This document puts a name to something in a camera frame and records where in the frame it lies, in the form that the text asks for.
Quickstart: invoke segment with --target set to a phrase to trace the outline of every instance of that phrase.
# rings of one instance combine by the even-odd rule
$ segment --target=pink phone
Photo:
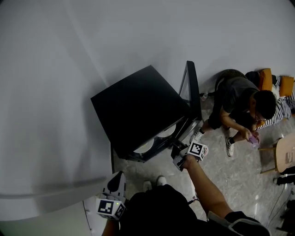
[[[252,144],[259,143],[258,140],[253,135],[249,137],[249,141],[248,142],[250,142]]]

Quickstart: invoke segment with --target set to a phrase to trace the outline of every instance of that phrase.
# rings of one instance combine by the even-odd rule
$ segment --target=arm
[[[231,127],[239,132],[241,132],[242,137],[249,140],[249,137],[252,135],[251,131],[246,127],[241,126],[237,122],[235,122],[232,118],[229,117],[229,113],[227,113],[223,107],[220,110],[219,119],[220,121],[228,127]]]
[[[114,236],[118,235],[119,222],[116,220],[108,219],[106,222],[105,229],[103,230],[102,236]]]
[[[207,177],[195,157],[187,155],[185,158],[183,167],[188,170],[205,213],[208,214],[211,211],[224,218],[232,212],[220,190]]]

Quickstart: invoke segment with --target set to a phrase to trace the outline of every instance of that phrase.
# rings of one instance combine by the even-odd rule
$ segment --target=white wall
[[[91,236],[83,203],[43,216],[0,222],[5,236]]]
[[[178,91],[187,60],[202,88],[230,68],[295,76],[289,0],[72,0],[71,7],[110,84],[152,64]]]
[[[111,173],[110,144],[90,98],[105,88],[63,2],[0,5],[0,220],[100,192]]]

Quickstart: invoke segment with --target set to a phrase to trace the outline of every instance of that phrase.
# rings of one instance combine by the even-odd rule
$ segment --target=black hair
[[[256,111],[258,111],[263,118],[271,119],[277,107],[277,99],[272,91],[259,91],[254,94],[254,99],[256,100]]]

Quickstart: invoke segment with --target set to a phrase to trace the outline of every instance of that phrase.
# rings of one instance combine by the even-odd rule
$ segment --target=sock
[[[200,132],[201,134],[204,134],[204,133],[205,133],[205,132],[202,131],[202,128],[199,129],[199,132]]]
[[[231,137],[231,138],[229,139],[229,142],[230,142],[230,144],[234,144],[234,143],[235,143],[233,137]]]

